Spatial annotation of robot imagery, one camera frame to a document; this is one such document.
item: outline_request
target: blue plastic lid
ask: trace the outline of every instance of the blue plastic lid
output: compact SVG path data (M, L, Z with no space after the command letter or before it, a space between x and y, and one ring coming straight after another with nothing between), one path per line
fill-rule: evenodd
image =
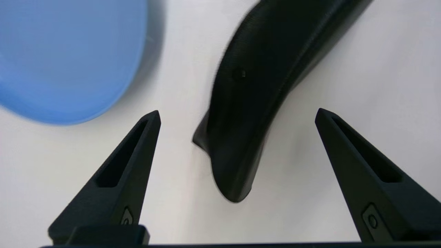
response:
M0 104L51 124L101 115L132 82L146 29L145 0L0 1Z

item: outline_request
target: blue plastic bowl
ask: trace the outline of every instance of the blue plastic bowl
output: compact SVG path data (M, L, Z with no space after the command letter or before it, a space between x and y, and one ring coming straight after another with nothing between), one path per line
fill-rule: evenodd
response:
M0 104L51 124L107 111L132 82L145 0L0 1Z

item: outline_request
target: small hole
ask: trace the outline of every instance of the small hole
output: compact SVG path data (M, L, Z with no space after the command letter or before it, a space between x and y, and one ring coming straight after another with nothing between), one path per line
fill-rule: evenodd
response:
M237 67L233 70L232 77L235 81L243 81L247 77L247 72L242 67Z
M369 215L369 217L367 218L369 221L369 225L373 228L376 229L378 226L378 221L377 218L375 218L375 216L373 216L372 214Z

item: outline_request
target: white surface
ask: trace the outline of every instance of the white surface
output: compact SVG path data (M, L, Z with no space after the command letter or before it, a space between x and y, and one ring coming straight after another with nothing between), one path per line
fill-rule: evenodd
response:
M319 107L344 118L441 199L441 2L375 1L288 96L253 189L218 192L191 143L217 65L254 0L168 0L162 52L110 111L57 127L0 109L0 247L50 244L47 228L142 115L162 126L141 224L151 243L358 240L314 125Z

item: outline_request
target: black 3d printed object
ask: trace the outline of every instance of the black 3d printed object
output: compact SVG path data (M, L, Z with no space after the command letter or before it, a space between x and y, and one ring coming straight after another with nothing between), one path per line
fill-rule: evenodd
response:
M193 142L211 158L221 193L250 192L264 138L291 88L320 61L370 0L262 0L243 20L214 80Z
M158 137L144 116L49 228L58 248L441 247L441 203L336 114L315 123L362 243L147 245L138 225Z

